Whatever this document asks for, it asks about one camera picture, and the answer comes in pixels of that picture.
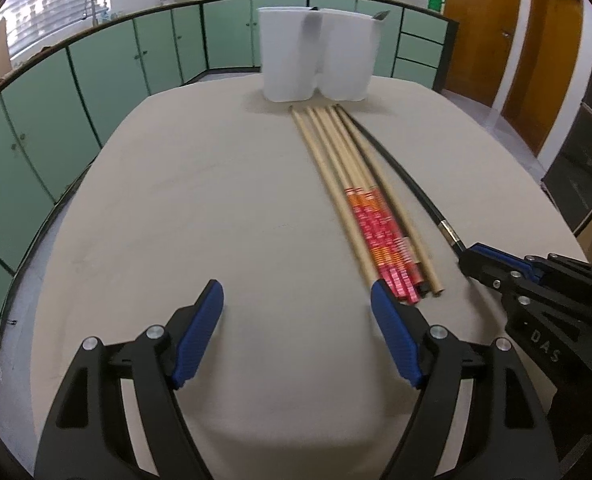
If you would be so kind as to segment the black chopstick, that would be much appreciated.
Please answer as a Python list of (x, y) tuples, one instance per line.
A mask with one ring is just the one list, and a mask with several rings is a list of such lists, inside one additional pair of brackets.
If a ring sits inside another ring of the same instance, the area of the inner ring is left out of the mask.
[(416, 182), (413, 177), (403, 168), (403, 166), (398, 162), (396, 157), (384, 147), (383, 144), (377, 138), (369, 132), (369, 130), (358, 120), (351, 116), (343, 107), (339, 107), (339, 109), (348, 117), (351, 125), (355, 126), (358, 131), (362, 134), (362, 136), (371, 144), (372, 148), (380, 154), (386, 162), (389, 164), (390, 168), (396, 172), (396, 175), (399, 179), (407, 185), (409, 190), (415, 196), (415, 198), (420, 202), (424, 210), (433, 220), (434, 225), (438, 227), (438, 230), (441, 232), (442, 236), (450, 246), (451, 250), (456, 254), (458, 258), (465, 252), (465, 245), (460, 239), (460, 236), (456, 232), (455, 229), (451, 226), (450, 222), (447, 220), (445, 215), (439, 210), (439, 208), (434, 204), (434, 202), (430, 199), (425, 191), (420, 187), (418, 182)]

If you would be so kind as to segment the plain wooden chopstick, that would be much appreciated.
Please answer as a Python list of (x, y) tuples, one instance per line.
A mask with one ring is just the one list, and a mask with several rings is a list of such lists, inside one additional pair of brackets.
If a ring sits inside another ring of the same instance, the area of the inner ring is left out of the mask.
[(290, 107), (290, 116), (292, 116), (300, 135), (304, 139), (308, 152), (324, 183), (326, 192), (328, 192), (328, 196), (332, 200), (339, 222), (354, 253), (354, 258), (358, 263), (362, 278), (366, 283), (366, 288), (370, 289), (380, 276), (377, 273), (375, 264), (372, 262), (372, 257), (369, 249), (366, 247), (366, 242), (363, 239), (354, 214), (349, 208), (346, 194), (335, 177), (328, 161), (328, 156), (323, 153), (320, 142), (314, 135), (313, 128), (310, 127), (305, 118), (302, 117), (302, 114), (300, 114), (300, 111), (296, 110), (294, 106)]
[(339, 104), (333, 105), (334, 110), (343, 122), (346, 129), (352, 134), (354, 138), (354, 144), (360, 148), (362, 157), (366, 164), (369, 166), (371, 174), (375, 178), (378, 186), (382, 190), (385, 200), (390, 207), (390, 210), (399, 222), (400, 228), (406, 233), (409, 244), (412, 247), (413, 255), (418, 258), (418, 264), (421, 270), (424, 272), (426, 280), (430, 285), (430, 290), (435, 297), (440, 296), (445, 286), (442, 284), (441, 279), (438, 276), (436, 268), (433, 263), (433, 259), (430, 256), (430, 252), (421, 236), (420, 232), (416, 228), (414, 221), (407, 211), (406, 207), (403, 206), (394, 188), (390, 185), (389, 180), (384, 173), (380, 163), (376, 159), (374, 148), (369, 146), (368, 141), (364, 135), (359, 131), (358, 127), (351, 121), (351, 116), (343, 109)]

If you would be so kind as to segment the green kitchen base cabinets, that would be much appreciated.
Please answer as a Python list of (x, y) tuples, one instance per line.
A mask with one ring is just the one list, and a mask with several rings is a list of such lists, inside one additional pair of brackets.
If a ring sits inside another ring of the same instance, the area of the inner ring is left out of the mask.
[(444, 88), (460, 25), (392, 0), (203, 0), (118, 18), (0, 82), (0, 331), (17, 274), (57, 204), (148, 96), (260, 66), (269, 6), (386, 13), (374, 72)]

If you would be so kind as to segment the black metal rack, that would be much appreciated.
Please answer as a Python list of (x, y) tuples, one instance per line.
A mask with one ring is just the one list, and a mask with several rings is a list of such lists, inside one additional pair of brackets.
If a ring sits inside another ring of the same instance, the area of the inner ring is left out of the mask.
[(580, 233), (592, 220), (592, 71), (572, 128), (542, 184), (569, 229)]

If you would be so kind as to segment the brown wooden door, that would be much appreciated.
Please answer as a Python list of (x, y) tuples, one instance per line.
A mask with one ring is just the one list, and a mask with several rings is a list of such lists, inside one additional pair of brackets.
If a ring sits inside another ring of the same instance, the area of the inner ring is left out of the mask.
[(459, 24), (446, 89), (490, 106), (497, 96), (517, 25), (520, 0), (446, 0)]
[(502, 116), (539, 154), (572, 81), (581, 40), (582, 0), (531, 0), (520, 60)]

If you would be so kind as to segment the white twin utensil holder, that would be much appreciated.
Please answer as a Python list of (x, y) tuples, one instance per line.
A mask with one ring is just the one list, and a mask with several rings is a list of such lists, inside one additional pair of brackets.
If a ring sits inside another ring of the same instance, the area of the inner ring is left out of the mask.
[(305, 6), (258, 10), (264, 97), (275, 103), (310, 100), (315, 93), (334, 102), (366, 98), (381, 44), (382, 22), (372, 15), (320, 9), (316, 42), (302, 40)]

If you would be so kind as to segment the chrome sink faucet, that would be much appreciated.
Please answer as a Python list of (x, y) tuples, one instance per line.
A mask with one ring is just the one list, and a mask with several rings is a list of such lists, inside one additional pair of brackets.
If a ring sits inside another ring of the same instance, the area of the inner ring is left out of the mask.
[(83, 18), (85, 20), (90, 18), (92, 27), (98, 26), (98, 6), (96, 5), (96, 0), (84, 0)]

